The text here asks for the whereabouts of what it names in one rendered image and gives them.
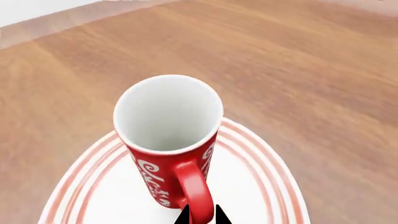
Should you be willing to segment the red mug with white script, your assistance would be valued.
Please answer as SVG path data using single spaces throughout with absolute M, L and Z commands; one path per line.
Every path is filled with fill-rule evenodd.
M 188 208 L 188 224 L 209 224 L 215 206 L 206 183 L 223 104 L 207 83 L 159 75 L 127 89 L 113 125 L 157 203 Z

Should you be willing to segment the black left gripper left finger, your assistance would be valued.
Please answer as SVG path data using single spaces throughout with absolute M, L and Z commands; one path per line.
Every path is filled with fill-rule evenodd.
M 191 224 L 190 220 L 190 209 L 189 205 L 186 204 L 174 224 Z

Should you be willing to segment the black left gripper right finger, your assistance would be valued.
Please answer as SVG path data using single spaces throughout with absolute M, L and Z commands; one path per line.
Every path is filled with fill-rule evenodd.
M 216 205 L 215 218 L 216 224 L 232 224 L 220 205 Z

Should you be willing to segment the white plate with red rings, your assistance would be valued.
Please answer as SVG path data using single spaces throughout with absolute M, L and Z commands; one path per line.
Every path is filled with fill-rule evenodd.
M 207 182 L 232 224 L 311 224 L 282 158 L 231 119 L 220 127 Z M 38 224 L 174 224 L 179 213 L 150 196 L 128 150 L 110 132 L 65 173 Z

